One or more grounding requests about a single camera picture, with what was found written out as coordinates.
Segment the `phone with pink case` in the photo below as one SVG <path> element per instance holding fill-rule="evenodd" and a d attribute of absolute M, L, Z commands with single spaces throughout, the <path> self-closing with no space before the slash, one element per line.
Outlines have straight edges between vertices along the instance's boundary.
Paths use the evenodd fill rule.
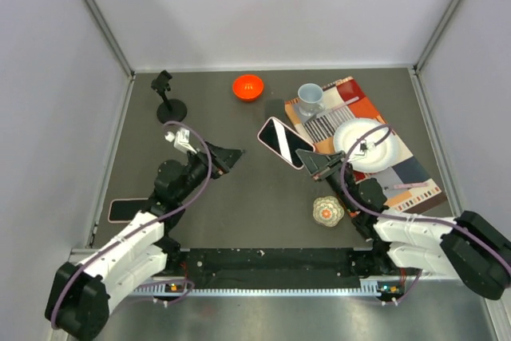
<path fill-rule="evenodd" d="M 314 152 L 314 145 L 276 117 L 269 117 L 257 134 L 259 142 L 292 168 L 304 167 L 298 149 Z"/>

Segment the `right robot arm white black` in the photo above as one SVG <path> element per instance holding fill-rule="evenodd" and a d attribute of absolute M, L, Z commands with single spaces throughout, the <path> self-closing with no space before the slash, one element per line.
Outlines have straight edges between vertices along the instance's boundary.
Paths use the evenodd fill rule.
<path fill-rule="evenodd" d="M 329 184 L 357 231 L 372 241 L 379 272 L 414 268 L 448 276 L 491 300 L 510 287 L 510 241 L 480 214 L 435 218 L 400 212 L 386 205 L 376 179 L 356 181 L 343 152 L 296 153 L 312 179 Z"/>

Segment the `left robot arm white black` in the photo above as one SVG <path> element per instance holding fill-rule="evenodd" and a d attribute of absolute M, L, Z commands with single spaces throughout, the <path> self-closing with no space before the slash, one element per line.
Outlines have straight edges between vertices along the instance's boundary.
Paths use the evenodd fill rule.
<path fill-rule="evenodd" d="M 152 194 L 128 225 L 89 257 L 56 271 L 45 309 L 52 326 L 93 340 L 124 298 L 154 275 L 176 272 L 180 245 L 170 230 L 207 183 L 229 173 L 243 154 L 206 143 L 187 152 L 185 165 L 161 163 Z"/>

